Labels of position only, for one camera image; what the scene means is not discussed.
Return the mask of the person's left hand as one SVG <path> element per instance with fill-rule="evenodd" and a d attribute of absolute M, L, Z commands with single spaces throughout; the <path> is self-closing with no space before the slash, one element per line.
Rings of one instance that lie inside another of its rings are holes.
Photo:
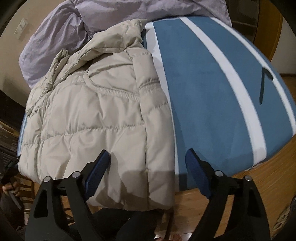
<path fill-rule="evenodd" d="M 9 195 L 10 191 L 15 194 L 15 196 L 19 196 L 20 195 L 20 183 L 15 180 L 15 182 L 13 184 L 6 184 L 4 186 L 2 186 L 2 190 L 4 192 L 4 194 Z"/>

